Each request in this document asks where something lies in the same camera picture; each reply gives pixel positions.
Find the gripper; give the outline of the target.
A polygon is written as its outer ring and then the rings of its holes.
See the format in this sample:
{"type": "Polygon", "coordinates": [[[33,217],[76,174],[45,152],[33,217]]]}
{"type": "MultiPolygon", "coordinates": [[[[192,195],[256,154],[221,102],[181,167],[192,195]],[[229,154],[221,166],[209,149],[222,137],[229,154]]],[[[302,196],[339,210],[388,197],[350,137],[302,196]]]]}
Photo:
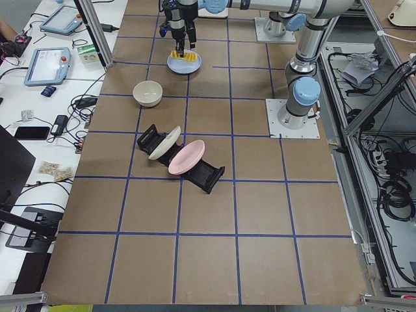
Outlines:
{"type": "Polygon", "coordinates": [[[159,34],[165,37],[170,31],[176,41],[175,52],[178,58],[185,56],[185,37],[188,36],[191,49],[196,47],[197,1],[161,1],[159,11],[165,15],[165,21],[159,26],[159,34]]]}

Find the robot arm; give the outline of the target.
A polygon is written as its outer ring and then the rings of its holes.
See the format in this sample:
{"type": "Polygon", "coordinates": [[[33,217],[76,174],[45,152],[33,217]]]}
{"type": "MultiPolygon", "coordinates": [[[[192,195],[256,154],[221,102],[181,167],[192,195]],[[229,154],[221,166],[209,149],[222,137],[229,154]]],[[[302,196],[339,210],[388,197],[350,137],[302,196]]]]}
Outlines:
{"type": "Polygon", "coordinates": [[[306,15],[296,53],[285,70],[289,98],[278,112],[279,123],[287,129],[301,129],[310,108],[318,101],[320,85],[311,73],[337,17],[353,4],[353,1],[198,1],[199,8],[212,14],[238,8],[306,15]]]}
{"type": "MultiPolygon", "coordinates": [[[[159,1],[159,11],[164,13],[165,21],[159,26],[160,36],[171,32],[175,40],[175,49],[171,57],[186,62],[195,62],[195,53],[185,51],[185,39],[188,38],[191,49],[195,48],[196,26],[194,20],[202,9],[211,14],[219,14],[231,6],[231,1],[159,1]]],[[[293,12],[270,12],[264,31],[271,36],[281,37],[287,31],[297,31],[305,22],[304,14],[293,12]]]]}

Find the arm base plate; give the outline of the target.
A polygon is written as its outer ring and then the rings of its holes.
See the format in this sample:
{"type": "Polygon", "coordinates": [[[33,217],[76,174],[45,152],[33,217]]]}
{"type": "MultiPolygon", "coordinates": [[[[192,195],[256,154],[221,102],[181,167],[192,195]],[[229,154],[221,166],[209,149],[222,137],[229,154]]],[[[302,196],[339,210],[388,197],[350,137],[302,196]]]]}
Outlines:
{"type": "Polygon", "coordinates": [[[270,18],[255,18],[255,32],[258,42],[295,44],[294,32],[288,31],[285,26],[270,18]]]}
{"type": "Polygon", "coordinates": [[[286,109],[286,99],[266,99],[266,113],[271,138],[320,139],[313,107],[302,117],[291,115],[286,109]]]}

